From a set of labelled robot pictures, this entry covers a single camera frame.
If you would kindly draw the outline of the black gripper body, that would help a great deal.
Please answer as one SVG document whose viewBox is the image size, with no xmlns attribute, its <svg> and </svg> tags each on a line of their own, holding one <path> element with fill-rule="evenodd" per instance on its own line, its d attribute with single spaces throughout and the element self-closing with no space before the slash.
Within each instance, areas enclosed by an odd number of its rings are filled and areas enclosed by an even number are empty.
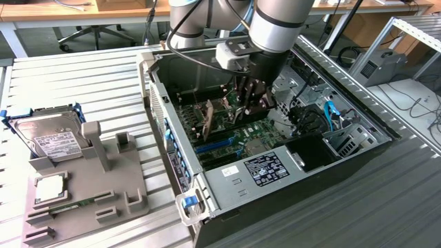
<svg viewBox="0 0 441 248">
<path fill-rule="evenodd" d="M 285 66 L 291 51 L 272 53 L 261 51 L 249 55 L 249 76 L 247 83 L 259 80 L 269 87 Z"/>
</svg>

